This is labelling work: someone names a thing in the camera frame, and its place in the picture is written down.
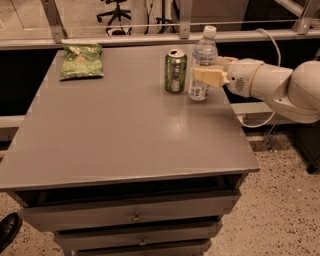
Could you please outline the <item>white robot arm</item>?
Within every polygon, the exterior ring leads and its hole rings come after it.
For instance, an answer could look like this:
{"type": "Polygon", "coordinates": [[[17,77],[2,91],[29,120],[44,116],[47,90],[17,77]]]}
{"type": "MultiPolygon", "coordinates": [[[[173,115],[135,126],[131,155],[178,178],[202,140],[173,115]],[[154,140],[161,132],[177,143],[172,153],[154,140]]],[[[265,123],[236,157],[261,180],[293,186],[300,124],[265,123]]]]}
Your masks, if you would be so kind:
{"type": "Polygon", "coordinates": [[[294,122],[320,120],[319,61],[307,61],[290,69],[251,58],[218,56],[213,66],[195,65],[192,78],[211,87],[226,85],[231,93],[244,98],[259,99],[294,122]]]}

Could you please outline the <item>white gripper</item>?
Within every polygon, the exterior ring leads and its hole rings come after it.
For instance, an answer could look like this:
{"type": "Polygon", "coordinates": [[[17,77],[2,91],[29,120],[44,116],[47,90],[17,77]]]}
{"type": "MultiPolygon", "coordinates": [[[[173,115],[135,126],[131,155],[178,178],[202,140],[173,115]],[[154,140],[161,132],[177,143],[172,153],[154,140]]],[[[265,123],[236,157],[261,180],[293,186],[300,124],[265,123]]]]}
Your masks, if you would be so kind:
{"type": "Polygon", "coordinates": [[[218,56],[216,64],[222,69],[196,67],[192,70],[192,77],[215,88],[228,84],[227,88],[231,93],[249,98],[254,74],[264,62],[250,58],[237,60],[234,57],[218,56]]]}

